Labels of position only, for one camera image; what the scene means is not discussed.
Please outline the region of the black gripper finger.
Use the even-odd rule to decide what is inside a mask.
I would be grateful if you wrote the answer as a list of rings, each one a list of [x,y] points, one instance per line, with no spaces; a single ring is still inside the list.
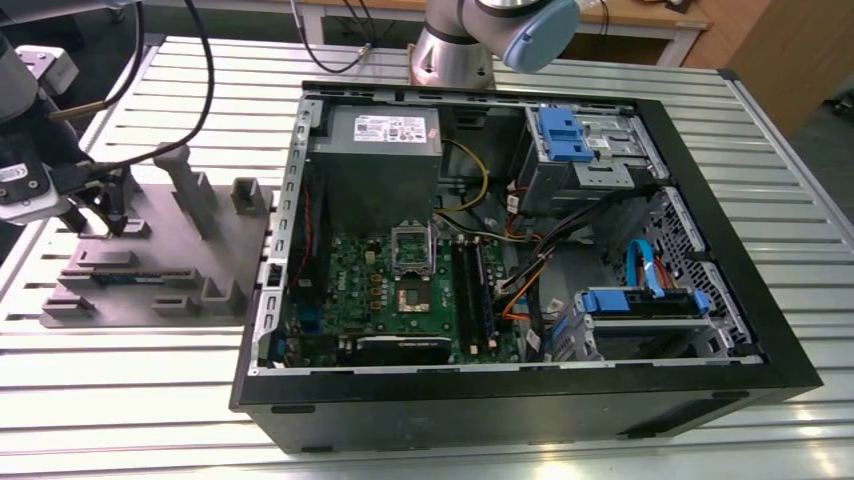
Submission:
[[[101,181],[97,213],[111,235],[122,235],[127,226],[127,206],[133,195],[133,175],[129,168],[113,170]]]
[[[89,209],[89,204],[78,194],[69,194],[67,200],[69,209],[59,215],[59,219],[71,233],[87,233],[90,230],[90,222],[85,211]]]

